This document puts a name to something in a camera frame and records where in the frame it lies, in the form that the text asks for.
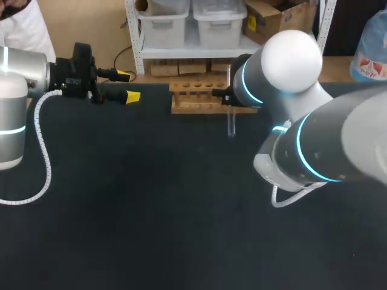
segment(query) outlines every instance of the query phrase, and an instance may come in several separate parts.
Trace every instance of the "test tube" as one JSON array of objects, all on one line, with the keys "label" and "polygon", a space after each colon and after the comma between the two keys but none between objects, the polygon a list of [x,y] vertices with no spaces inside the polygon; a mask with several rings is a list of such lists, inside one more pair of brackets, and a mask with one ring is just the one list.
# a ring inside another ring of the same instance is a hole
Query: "test tube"
[{"label": "test tube", "polygon": [[[227,87],[230,86],[231,80],[231,65],[227,67]],[[230,138],[235,137],[236,129],[235,129],[235,107],[227,106],[227,131]]]}]

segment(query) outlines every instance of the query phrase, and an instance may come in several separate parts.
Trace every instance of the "white sleeve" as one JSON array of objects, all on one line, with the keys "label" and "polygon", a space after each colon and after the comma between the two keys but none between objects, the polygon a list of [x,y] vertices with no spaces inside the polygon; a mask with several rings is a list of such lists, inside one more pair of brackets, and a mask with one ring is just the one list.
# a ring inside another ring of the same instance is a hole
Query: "white sleeve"
[{"label": "white sleeve", "polygon": [[56,61],[53,44],[37,0],[32,0],[25,9],[1,21],[0,26],[6,46],[44,53],[49,62]]}]

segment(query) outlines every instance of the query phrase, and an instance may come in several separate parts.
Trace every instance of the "person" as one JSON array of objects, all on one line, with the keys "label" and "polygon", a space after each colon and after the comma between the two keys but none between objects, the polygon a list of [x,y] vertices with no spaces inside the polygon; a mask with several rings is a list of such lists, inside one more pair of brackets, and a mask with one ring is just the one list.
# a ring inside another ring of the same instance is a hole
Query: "person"
[{"label": "person", "polygon": [[37,0],[0,0],[0,46],[44,53],[49,62],[56,61]]}]

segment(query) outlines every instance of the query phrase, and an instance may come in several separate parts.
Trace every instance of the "white spherical joint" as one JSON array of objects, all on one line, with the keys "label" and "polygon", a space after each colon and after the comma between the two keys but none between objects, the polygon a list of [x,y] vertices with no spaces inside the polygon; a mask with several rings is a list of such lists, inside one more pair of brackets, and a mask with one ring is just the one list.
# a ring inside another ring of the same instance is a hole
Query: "white spherical joint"
[{"label": "white spherical joint", "polygon": [[270,38],[261,60],[270,84],[288,93],[311,87],[322,69],[322,55],[316,41],[299,30],[285,30]]}]

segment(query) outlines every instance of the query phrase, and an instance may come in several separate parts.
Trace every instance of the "white plastic bin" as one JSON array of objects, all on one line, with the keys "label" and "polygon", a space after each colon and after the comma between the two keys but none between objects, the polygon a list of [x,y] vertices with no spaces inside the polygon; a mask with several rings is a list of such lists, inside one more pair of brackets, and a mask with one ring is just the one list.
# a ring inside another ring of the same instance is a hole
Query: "white plastic bin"
[{"label": "white plastic bin", "polygon": [[186,18],[189,0],[179,5],[177,14],[145,16],[136,11],[141,20],[141,30],[145,34],[144,44],[148,48],[178,48],[184,46]]},{"label": "white plastic bin", "polygon": [[199,23],[204,48],[238,48],[246,16],[243,0],[193,0],[193,17]]}]

